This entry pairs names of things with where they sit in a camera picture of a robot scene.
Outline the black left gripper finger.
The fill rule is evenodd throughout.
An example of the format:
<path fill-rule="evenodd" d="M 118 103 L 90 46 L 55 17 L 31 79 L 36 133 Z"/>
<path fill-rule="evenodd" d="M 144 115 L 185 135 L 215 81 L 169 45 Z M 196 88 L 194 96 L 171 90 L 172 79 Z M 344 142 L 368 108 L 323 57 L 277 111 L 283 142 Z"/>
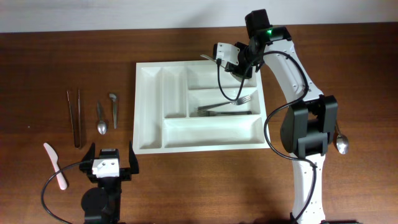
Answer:
<path fill-rule="evenodd" d="M 132 147 L 132 141 L 129 142 L 129 165 L 131 174 L 139 174 L 139 163 Z"/>
<path fill-rule="evenodd" d="M 85 154 L 83 159 L 81 160 L 81 164 L 79 165 L 79 169 L 82 172 L 89 172 L 92 170 L 93 161 L 95 159 L 95 143 L 93 142 Z"/>

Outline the metal fork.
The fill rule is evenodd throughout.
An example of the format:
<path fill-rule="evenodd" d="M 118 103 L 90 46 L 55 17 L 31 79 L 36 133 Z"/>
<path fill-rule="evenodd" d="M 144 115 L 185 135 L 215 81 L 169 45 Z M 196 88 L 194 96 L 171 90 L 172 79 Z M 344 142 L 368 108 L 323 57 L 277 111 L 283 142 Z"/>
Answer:
<path fill-rule="evenodd" d="M 195 110 L 190 117 L 207 117 L 207 116 L 240 116 L 249 115 L 252 111 L 213 111 L 213 110 Z"/>
<path fill-rule="evenodd" d="M 251 100 L 252 100 L 252 96 L 251 95 L 246 95 L 246 96 L 238 98 L 236 101 L 227 101 L 227 102 L 223 102 L 223 103 L 215 103 L 215 104 L 212 104 L 212 105 L 199 106 L 198 110 L 209 110 L 209 109 L 216 108 L 216 107 L 219 107 L 219 106 L 224 106 L 224 105 L 236 105 L 236 106 L 239 106 L 239 105 L 243 105 L 243 104 L 245 104 L 245 103 L 247 103 L 247 102 L 249 102 Z"/>

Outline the large metal spoon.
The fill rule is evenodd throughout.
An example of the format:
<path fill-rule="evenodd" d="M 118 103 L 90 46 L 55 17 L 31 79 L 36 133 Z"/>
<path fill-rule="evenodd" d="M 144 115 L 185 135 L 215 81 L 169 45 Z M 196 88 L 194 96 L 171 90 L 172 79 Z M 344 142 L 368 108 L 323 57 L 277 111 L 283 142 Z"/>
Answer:
<path fill-rule="evenodd" d="M 348 138 L 340 131 L 340 127 L 338 122 L 335 124 L 335 146 L 340 154 L 347 154 L 349 150 L 349 140 Z"/>
<path fill-rule="evenodd" d="M 203 58 L 205 58 L 205 59 L 207 59 L 207 60 L 210 60 L 210 61 L 212 61 L 212 62 L 216 62 L 215 59 L 213 59 L 213 58 L 211 58 L 210 56 L 205 55 L 205 54 L 201 54 L 200 57 L 203 57 Z"/>

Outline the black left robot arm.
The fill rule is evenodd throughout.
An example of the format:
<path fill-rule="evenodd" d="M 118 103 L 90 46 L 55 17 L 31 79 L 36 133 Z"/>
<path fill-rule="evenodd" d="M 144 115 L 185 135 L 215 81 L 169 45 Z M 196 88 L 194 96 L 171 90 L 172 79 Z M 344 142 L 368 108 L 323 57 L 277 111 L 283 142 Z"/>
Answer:
<path fill-rule="evenodd" d="M 85 192 L 81 207 L 85 213 L 85 223 L 118 223 L 121 208 L 121 183 L 132 180 L 139 173 L 139 164 L 129 143 L 129 167 L 121 168 L 118 149 L 102 149 L 95 156 L 93 143 L 79 165 L 89 181 L 96 184 Z"/>

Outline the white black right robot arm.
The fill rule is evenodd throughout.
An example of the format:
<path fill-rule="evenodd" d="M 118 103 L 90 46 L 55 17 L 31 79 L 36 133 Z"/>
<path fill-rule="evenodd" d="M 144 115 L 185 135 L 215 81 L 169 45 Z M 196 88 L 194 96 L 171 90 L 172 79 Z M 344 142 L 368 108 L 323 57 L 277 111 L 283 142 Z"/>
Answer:
<path fill-rule="evenodd" d="M 226 72 L 243 82 L 267 65 L 275 75 L 286 103 L 271 112 L 264 127 L 281 110 L 286 114 L 280 127 L 280 140 L 286 151 L 279 156 L 292 161 L 294 205 L 292 223 L 325 223 L 322 205 L 322 172 L 328 146 L 333 140 L 338 103 L 312 82 L 284 26 L 274 27 L 264 9 L 245 17 L 249 43 L 232 46 L 229 56 L 216 44 L 214 59 L 226 63 Z"/>

